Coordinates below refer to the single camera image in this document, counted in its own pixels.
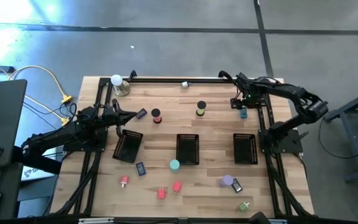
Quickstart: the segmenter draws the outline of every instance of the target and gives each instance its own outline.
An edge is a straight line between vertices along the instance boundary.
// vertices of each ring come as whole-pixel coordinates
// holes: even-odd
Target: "concrete floor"
[[[266,29],[358,30],[358,0],[260,0]],[[101,27],[195,27],[257,29],[253,0],[0,0],[0,22]],[[267,35],[274,76],[301,85],[336,109],[358,95],[358,35]],[[0,65],[16,68],[41,65],[53,71],[64,90],[78,96],[85,75],[206,76],[220,70],[249,77],[266,75],[259,34],[206,34],[159,32],[48,32],[0,30]],[[50,108],[61,96],[43,71],[30,69],[19,75],[29,81],[27,94]],[[54,126],[60,120],[44,116]],[[24,109],[16,144],[32,133],[51,127]],[[358,181],[345,184],[344,174],[354,161],[324,152],[317,141],[318,124],[303,148],[315,213],[321,217],[358,220]],[[323,125],[323,142],[333,153],[347,156],[349,144],[341,125]],[[50,195],[49,186],[35,194],[27,186],[21,198]],[[22,206],[20,216],[32,204]]]

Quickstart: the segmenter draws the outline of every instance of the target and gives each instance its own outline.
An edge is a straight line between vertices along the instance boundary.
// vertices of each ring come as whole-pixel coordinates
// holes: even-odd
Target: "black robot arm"
[[[104,108],[104,111],[101,116],[98,116],[100,108]],[[81,145],[96,144],[101,130],[110,126],[117,126],[117,135],[121,136],[120,126],[125,125],[135,115],[135,112],[120,109],[116,99],[112,100],[112,106],[87,107],[77,112],[76,121],[56,131],[33,134],[22,144],[24,157],[41,156],[48,149],[74,142]]]
[[[298,115],[288,121],[278,121],[269,129],[266,136],[270,144],[281,141],[287,132],[301,124],[311,124],[318,121],[328,112],[327,102],[306,91],[303,87],[280,83],[269,77],[249,79],[243,73],[237,75],[234,84],[243,94],[243,104],[255,108],[265,94],[280,96],[291,100]]]

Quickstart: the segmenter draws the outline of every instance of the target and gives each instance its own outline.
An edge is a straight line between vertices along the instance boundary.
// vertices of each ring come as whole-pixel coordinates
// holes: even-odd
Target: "blue block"
[[[247,108],[243,108],[243,109],[240,110],[240,117],[241,117],[242,119],[248,118]]]

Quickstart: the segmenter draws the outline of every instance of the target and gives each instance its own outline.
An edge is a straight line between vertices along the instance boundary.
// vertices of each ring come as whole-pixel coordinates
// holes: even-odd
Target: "wooden table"
[[[84,77],[78,99],[79,110],[94,103],[99,78]],[[258,165],[234,163],[233,133],[257,135],[259,129],[256,110],[248,110],[248,118],[240,119],[239,111],[230,108],[229,99],[235,94],[236,88],[230,84],[193,84],[182,89],[179,83],[132,83],[129,95],[117,99],[123,110],[145,108],[148,111],[145,117],[134,118],[125,127],[144,134],[136,162],[144,163],[147,174],[139,177],[135,164],[112,159],[118,137],[115,127],[110,128],[101,158],[92,216],[244,218],[261,211],[267,217],[273,217],[266,163],[260,149]],[[276,96],[271,99],[276,121],[291,118],[288,100]],[[195,113],[200,100],[207,103],[202,117]],[[152,121],[153,108],[160,109],[162,123]],[[199,134],[200,164],[181,166],[179,172],[172,173],[169,162],[175,159],[177,134]],[[83,156],[84,153],[75,152],[65,159],[51,211],[62,207],[78,185]],[[282,157],[288,187],[304,208],[313,213],[301,162],[291,154]],[[125,188],[119,183],[123,174],[129,176]],[[231,187],[221,188],[218,182],[226,174],[237,177],[244,190],[235,194]],[[172,191],[174,181],[183,183],[181,192],[176,195]],[[157,199],[159,187],[164,187],[168,193],[165,200]],[[88,189],[81,211],[86,204],[87,192]],[[280,208],[284,211],[280,190],[278,195]],[[238,210],[242,202],[250,203],[250,209],[244,213]]]

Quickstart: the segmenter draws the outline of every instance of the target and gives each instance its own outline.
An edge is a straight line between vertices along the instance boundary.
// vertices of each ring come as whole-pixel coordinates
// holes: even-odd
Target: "black mesh basket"
[[[112,155],[113,159],[134,163],[143,134],[134,131],[122,130],[122,137],[119,138],[116,150]]]
[[[183,165],[200,164],[198,134],[177,134],[177,160]]]
[[[256,138],[254,134],[233,134],[234,163],[258,164]]]

